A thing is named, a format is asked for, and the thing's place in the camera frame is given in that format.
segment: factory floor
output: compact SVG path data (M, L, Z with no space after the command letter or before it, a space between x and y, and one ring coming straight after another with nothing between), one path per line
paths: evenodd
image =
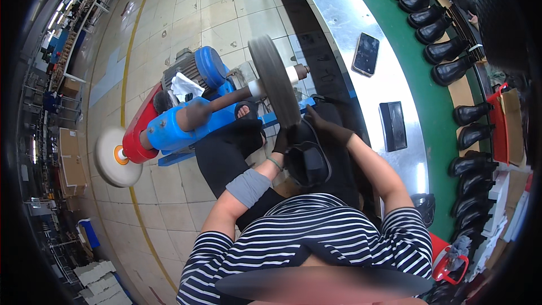
M196 158L168 167L156 158L144 164L133 189L108 185L94 166L95 141L105 127L130 124L181 49L209 45L233 68L250 60L247 42L262 34L287 66L295 64L288 38L294 31L281 0L112 0L111 12L85 39L74 66L87 81L77 123L88 181L81 214L100 240L94 253L113 261L139 304L176 303L182 269L216 198ZM273 144L276 130L266 132ZM260 149L247 161L265 157Z

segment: grinding wheel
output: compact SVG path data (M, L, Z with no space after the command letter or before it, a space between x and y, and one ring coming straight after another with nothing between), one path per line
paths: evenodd
M271 38L265 35L249 40L248 50L281 128L301 123L294 88Z
M106 183L116 187L130 187L139 180L143 164L131 162L123 153L122 127L102 131L94 148L94 165Z

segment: striped shirt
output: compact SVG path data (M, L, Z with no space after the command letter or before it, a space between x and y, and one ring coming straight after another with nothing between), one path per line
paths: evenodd
M218 280L246 271L300 266L307 258L295 257L307 251L301 247L333 265L431 275L431 239L415 208L391 211L380 233L342 200L326 193L302 194L278 203L235 242L220 232L200 234L184 267L177 301L219 304Z

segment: hand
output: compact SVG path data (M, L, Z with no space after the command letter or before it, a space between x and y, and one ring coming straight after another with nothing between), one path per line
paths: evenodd
M305 119L307 119L314 126L317 132L320 131L329 134L342 146L346 146L354 134L354 131L349 130L348 128L344 128L324 120L310 105L307 105Z

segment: metal table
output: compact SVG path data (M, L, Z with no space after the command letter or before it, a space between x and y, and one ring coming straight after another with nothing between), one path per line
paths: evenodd
M372 149L395 169L409 194L429 193L427 158L416 106L380 25L363 0L307 1L326 34L347 86L352 86L359 99ZM361 32L380 41L375 74L370 78L351 69ZM397 101L403 108L408 147L387 152L379 104Z

